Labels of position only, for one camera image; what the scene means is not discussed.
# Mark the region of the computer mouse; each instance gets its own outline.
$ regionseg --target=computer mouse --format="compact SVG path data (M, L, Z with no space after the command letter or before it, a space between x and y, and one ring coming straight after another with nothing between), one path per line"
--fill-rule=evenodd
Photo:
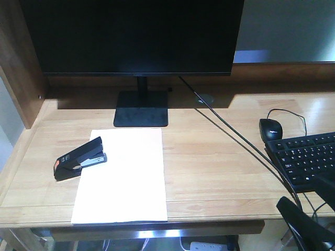
M264 143L279 140L283 137L283 128L276 120L260 119L260 134Z

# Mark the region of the paper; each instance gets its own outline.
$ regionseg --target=paper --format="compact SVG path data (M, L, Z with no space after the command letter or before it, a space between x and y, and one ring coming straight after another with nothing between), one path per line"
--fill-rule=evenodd
M93 130L107 162L83 168L72 224L167 221L161 129Z

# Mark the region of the black keyboard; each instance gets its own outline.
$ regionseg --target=black keyboard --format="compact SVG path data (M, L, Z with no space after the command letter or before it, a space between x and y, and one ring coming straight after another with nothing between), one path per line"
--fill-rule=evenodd
M313 191L319 174L335 177L335 132L273 140L265 147L296 192Z

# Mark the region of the wall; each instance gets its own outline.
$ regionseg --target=wall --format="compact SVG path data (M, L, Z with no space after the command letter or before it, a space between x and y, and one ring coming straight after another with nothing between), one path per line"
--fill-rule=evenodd
M245 0L235 63L335 62L334 0Z
M0 104L0 170L2 170L24 125L1 78Z

